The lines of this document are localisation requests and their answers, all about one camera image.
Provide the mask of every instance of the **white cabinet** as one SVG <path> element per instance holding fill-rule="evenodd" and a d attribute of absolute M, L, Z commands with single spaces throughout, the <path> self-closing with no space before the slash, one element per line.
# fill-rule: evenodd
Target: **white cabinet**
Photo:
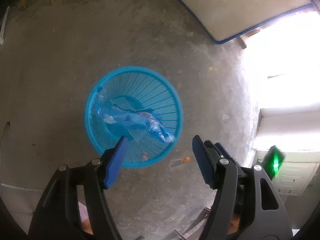
<path fill-rule="evenodd" d="M 313 178 L 319 163 L 283 162 L 278 175 L 273 179 L 279 194 L 299 196 Z"/>

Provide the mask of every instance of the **concrete floor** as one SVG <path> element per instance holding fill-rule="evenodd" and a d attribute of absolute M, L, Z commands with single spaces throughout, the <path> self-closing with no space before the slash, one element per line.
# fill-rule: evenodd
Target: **concrete floor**
<path fill-rule="evenodd" d="M 258 108 L 240 45 L 214 44 L 177 0 L 27 2 L 10 11 L 0 46 L 0 127 L 11 123 L 2 182 L 44 188 L 61 163 L 97 157 L 84 128 L 89 92 L 113 69 L 148 67 L 178 91 L 183 132 L 160 163 L 122 169 L 106 197 L 123 239 L 172 239 L 174 229 L 186 230 L 215 196 L 194 158 L 193 136 L 221 142 L 243 163 L 255 134 Z M 191 161 L 171 165 L 185 157 Z M 24 193 L 5 190 L 11 212 L 31 212 L 39 198 L 18 200 L 12 196 Z M 28 229 L 30 218 L 17 220 Z"/>

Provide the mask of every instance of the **orange object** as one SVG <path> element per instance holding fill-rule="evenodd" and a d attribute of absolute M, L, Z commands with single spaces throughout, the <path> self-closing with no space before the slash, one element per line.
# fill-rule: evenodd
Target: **orange object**
<path fill-rule="evenodd" d="M 187 162 L 189 162 L 189 161 L 191 161 L 191 159 L 190 159 L 189 157 L 185 157 L 185 158 L 183 159 L 183 162 L 184 162 L 184 163 L 187 163 Z"/>

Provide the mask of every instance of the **blue basket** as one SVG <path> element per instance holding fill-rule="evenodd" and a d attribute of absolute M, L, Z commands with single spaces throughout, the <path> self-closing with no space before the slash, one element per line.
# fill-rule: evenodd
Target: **blue basket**
<path fill-rule="evenodd" d="M 132 134 L 120 126 L 106 124 L 93 112 L 101 92 L 108 96 L 105 106 L 116 103 L 126 109 L 152 108 L 176 140 L 161 143 L 146 132 Z M 123 67 L 105 75 L 94 86 L 87 100 L 84 122 L 88 137 L 99 154 L 113 148 L 124 135 L 129 140 L 129 150 L 122 166 L 142 168 L 159 162 L 172 150 L 182 131 L 183 111 L 176 90 L 163 76 L 143 67 Z"/>

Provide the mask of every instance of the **plastic bag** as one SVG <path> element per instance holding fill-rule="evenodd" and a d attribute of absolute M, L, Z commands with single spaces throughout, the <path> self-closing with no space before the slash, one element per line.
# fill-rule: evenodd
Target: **plastic bag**
<path fill-rule="evenodd" d="M 124 109 L 116 104 L 111 107 L 96 103 L 96 116 L 108 124 L 119 124 L 129 132 L 132 130 L 147 131 L 160 142 L 172 143 L 174 135 L 164 127 L 161 117 L 153 109 L 135 111 Z"/>

